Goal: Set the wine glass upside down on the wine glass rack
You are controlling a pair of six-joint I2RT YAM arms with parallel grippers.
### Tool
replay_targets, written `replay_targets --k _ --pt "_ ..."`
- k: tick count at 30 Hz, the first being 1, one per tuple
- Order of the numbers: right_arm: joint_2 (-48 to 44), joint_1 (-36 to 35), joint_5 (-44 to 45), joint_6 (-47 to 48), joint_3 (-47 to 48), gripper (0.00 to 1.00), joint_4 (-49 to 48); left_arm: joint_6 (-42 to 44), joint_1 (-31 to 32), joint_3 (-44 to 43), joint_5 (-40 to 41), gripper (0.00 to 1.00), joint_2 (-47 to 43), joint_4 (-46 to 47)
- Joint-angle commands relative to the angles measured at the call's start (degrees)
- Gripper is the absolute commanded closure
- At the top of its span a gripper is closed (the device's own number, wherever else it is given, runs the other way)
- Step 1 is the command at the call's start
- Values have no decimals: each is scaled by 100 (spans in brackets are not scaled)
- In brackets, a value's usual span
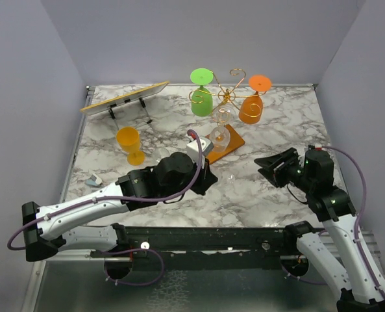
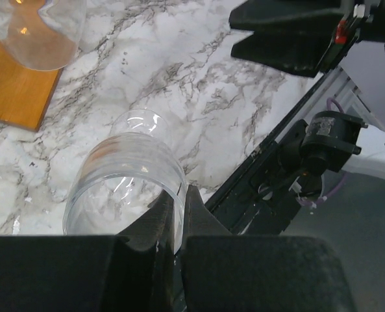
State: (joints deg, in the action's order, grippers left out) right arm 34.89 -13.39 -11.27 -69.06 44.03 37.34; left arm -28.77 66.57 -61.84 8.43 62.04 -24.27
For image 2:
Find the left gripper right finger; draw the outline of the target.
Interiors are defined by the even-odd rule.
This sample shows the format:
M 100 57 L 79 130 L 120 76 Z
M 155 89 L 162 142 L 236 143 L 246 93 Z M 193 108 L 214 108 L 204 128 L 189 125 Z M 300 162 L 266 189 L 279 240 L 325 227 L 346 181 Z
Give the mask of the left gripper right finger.
M 181 272 L 188 311 L 355 311 L 341 261 L 312 237 L 234 235 L 189 186 Z

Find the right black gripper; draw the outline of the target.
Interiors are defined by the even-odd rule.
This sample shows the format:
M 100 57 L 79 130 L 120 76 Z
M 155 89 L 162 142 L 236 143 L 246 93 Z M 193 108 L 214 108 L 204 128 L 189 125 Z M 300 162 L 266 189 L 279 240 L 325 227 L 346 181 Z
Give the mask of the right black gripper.
M 231 57 L 301 77 L 333 70 L 360 41 L 379 1 L 246 1 L 232 10 L 230 27 L 245 31 L 334 31 L 330 35 L 255 32 L 236 42 Z

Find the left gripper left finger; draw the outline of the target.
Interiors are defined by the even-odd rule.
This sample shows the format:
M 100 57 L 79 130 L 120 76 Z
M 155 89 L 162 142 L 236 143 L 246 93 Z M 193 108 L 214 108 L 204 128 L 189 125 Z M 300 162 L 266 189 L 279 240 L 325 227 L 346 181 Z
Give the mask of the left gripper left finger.
M 172 311 L 173 207 L 116 235 L 0 237 L 0 311 Z

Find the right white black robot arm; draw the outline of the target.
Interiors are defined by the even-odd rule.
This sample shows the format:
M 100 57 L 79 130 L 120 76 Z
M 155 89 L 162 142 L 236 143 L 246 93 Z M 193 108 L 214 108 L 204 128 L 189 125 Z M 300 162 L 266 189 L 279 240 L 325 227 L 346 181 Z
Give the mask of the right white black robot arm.
M 231 55 L 301 77 L 333 70 L 361 41 L 385 49 L 385 1 L 246 1 L 229 16 L 232 29 L 250 35 Z M 341 170 L 385 179 L 385 132 L 330 109 L 281 147 L 287 181 L 303 173 Z

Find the clear wine glass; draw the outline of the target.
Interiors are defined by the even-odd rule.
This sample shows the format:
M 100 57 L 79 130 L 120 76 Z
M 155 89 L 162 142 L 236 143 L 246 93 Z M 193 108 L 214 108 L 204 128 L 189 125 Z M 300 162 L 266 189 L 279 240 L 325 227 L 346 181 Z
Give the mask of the clear wine glass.
M 86 8 L 86 1 L 0 1 L 0 45 L 26 68 L 64 68 L 78 50 Z
M 187 182 L 171 145 L 169 125 L 159 114 L 135 109 L 120 115 L 108 138 L 81 164 L 64 211 L 64 234 L 119 233 L 150 210 L 159 195 L 167 194 L 173 199 L 178 251 Z

